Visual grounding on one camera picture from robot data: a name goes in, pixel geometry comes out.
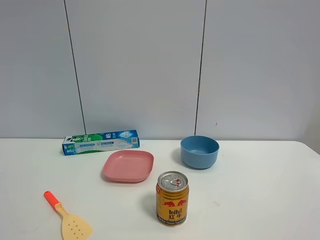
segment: can lid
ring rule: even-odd
[[[188,186],[188,178],[178,171],[167,171],[158,177],[158,185],[169,192],[176,192]]]

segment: spatula head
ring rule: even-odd
[[[62,237],[64,240],[86,240],[94,230],[81,217],[73,214],[62,220]]]

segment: gold can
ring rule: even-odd
[[[176,227],[187,218],[189,185],[187,177],[178,171],[167,171],[156,184],[156,216],[160,223]]]

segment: blue bowl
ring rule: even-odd
[[[181,141],[181,158],[195,169],[210,168],[217,160],[219,144],[206,136],[188,136]]]

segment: pink plate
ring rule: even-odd
[[[121,150],[109,156],[103,173],[115,182],[137,183],[149,177],[153,165],[154,156],[147,151]]]

